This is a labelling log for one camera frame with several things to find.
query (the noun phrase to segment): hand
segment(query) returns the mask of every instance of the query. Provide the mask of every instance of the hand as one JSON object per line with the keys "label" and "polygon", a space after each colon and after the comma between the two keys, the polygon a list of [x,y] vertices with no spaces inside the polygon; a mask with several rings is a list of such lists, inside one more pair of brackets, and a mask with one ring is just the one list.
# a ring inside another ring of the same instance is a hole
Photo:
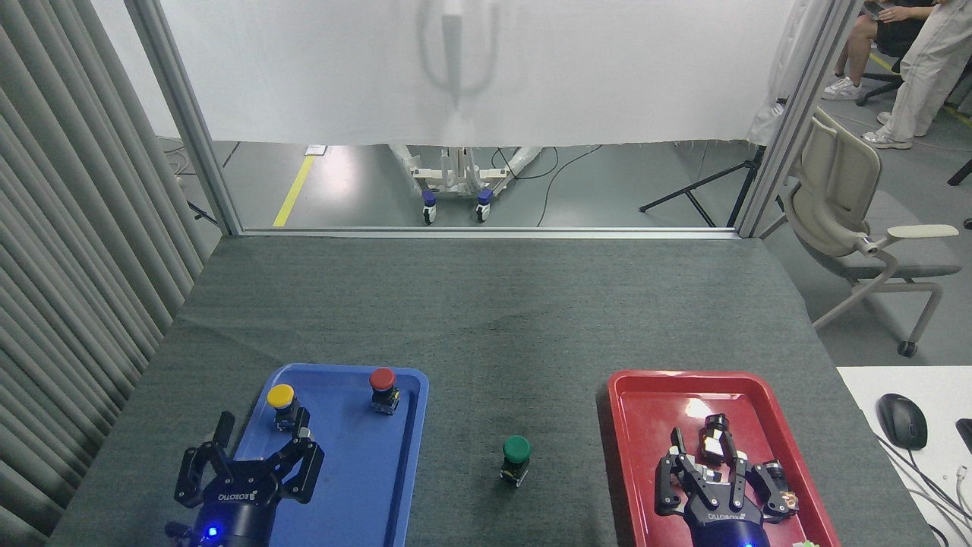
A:
{"label": "hand", "polygon": [[912,16],[912,9],[905,6],[892,6],[881,10],[878,14],[880,22],[898,22],[899,20],[909,19]]}

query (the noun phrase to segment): green button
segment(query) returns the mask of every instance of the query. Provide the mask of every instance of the green button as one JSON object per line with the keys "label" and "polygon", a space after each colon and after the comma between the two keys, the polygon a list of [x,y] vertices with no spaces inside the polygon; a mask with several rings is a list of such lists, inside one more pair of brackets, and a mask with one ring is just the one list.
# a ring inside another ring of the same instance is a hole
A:
{"label": "green button", "polygon": [[519,435],[513,435],[503,443],[503,456],[511,463],[523,463],[529,459],[530,450],[530,441]]}

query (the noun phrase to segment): sneaker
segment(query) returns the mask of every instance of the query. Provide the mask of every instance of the sneaker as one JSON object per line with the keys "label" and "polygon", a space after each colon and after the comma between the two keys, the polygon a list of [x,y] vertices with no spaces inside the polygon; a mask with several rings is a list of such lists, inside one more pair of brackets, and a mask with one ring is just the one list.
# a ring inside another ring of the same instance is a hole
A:
{"label": "sneaker", "polygon": [[886,135],[878,134],[875,131],[864,133],[860,135],[860,138],[870,144],[872,148],[895,148],[897,150],[908,150],[911,148],[911,142],[909,141],[894,140]]}
{"label": "sneaker", "polygon": [[857,100],[860,96],[860,86],[855,86],[851,78],[844,77],[823,90],[823,98],[827,100]]}
{"label": "sneaker", "polygon": [[[878,123],[881,124],[882,126],[886,126],[890,120],[891,120],[890,112],[881,112],[878,114]],[[927,135],[927,133],[915,133],[915,136],[925,136],[925,135]]]}

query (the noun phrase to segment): white pants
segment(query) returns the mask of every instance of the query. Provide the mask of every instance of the white pants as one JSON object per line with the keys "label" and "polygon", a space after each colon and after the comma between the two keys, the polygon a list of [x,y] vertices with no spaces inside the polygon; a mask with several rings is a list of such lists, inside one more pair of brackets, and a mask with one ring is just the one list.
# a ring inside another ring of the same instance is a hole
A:
{"label": "white pants", "polygon": [[926,133],[971,55],[972,0],[935,6],[901,59],[905,83],[894,99],[891,119],[878,133],[900,141]]}

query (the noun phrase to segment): red button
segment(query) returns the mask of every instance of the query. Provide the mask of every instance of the red button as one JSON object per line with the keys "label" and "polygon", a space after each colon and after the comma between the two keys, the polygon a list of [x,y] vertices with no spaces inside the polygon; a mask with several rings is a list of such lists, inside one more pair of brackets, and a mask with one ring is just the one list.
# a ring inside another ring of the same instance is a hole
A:
{"label": "red button", "polygon": [[388,367],[381,367],[371,373],[371,378],[368,381],[371,382],[371,387],[378,391],[391,389],[395,385],[395,371]]}

